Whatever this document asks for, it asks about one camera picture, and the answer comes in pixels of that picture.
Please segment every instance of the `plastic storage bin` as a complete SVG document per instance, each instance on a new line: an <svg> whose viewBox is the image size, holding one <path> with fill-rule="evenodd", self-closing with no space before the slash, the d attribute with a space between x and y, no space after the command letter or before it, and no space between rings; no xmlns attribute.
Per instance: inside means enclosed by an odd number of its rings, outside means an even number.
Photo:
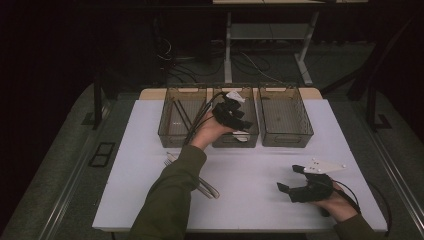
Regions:
<svg viewBox="0 0 424 240"><path fill-rule="evenodd" d="M306 147L314 131L296 86L260 84L257 99L263 146Z"/></svg>
<svg viewBox="0 0 424 240"><path fill-rule="evenodd" d="M249 129L245 129L243 131L244 133L223 134L212 143L212 146L215 148L254 148L259 136L259 127L252 85L243 83L224 83L213 85L212 87L213 95L219 92L230 92L232 90L236 90L237 93L245 99L245 102L241 103L241 107L239 108L240 111L244 112L244 116L241 120L252 123L252 126ZM219 96L214 100L213 106L223 101L223 98Z"/></svg>
<svg viewBox="0 0 424 240"><path fill-rule="evenodd" d="M173 85L166 91L158 135L164 148L183 146L194 119L206 104L205 84Z"/></svg>

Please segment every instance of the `dark floor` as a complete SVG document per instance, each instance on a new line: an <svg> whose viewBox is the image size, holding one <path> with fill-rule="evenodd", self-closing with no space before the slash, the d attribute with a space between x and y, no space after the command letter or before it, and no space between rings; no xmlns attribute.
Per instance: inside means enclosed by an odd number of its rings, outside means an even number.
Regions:
<svg viewBox="0 0 424 240"><path fill-rule="evenodd" d="M258 73L245 53L266 75L302 85L301 74L293 59L300 45L279 42L277 47L258 43L255 51L244 49L243 44L232 53L233 82L274 81ZM372 44L346 43L344 45L320 44L311 46L306 64L314 82L322 89L358 68L369 56ZM171 71L168 82L221 82L223 81L223 55L217 51L211 65L198 63L181 56L181 64ZM345 134L347 142L361 171L370 184L381 210L388 218L392 214L389 239L423 239L422 228L415 224L422 216L415 215L424 202L421 185L424 181L424 147L402 117L393 109L385 96L379 94L377 114L384 115L390 129L370 130L365 123L365 100L352 102L346 97L350 83L324 95ZM138 93L122 93L117 100L104 101L104 120L97 130L86 125L92 120L93 91L87 88L75 102L59 134L46 155L36 177L16 209L1 239L112 239L110 233L91 228L100 202L114 154L125 131ZM101 142L114 142L113 155L105 168L87 166ZM394 166L399 174L393 174L387 166ZM124 239L125 233L117 233L116 239ZM305 236L243 235L237 239L296 239ZM188 239L205 239L189 235ZM334 233L307 234L309 240L337 239Z"/></svg>

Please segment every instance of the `white table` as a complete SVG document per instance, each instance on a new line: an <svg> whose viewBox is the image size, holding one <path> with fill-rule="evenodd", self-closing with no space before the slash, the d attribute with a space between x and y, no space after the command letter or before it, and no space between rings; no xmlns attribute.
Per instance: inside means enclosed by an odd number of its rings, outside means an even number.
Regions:
<svg viewBox="0 0 424 240"><path fill-rule="evenodd" d="M376 231L386 223L347 145L326 100L305 100L314 136L306 148L214 149L201 177L221 193L208 199L192 193L189 232L319 232L332 229L312 205L292 203L277 189L276 182L290 187L306 185L305 176L292 172L293 164L305 166L312 158L347 165L330 177L348 185L358 197L363 216ZM163 100L136 101L121 146L101 199L93 227L104 231L128 231L146 194L164 168L166 152L157 130Z"/></svg>

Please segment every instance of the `green jacket sleeve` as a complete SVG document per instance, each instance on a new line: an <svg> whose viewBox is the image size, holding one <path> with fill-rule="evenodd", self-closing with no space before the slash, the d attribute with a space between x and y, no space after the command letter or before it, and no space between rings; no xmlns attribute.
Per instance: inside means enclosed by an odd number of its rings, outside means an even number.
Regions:
<svg viewBox="0 0 424 240"><path fill-rule="evenodd" d="M187 145L179 158L164 168L150 188L128 240L184 239L190 212L191 191L199 184L205 153Z"/></svg>
<svg viewBox="0 0 424 240"><path fill-rule="evenodd" d="M338 223L334 229L340 240L383 240L383 234L376 233L365 221L362 215L358 214L348 220Z"/></svg>

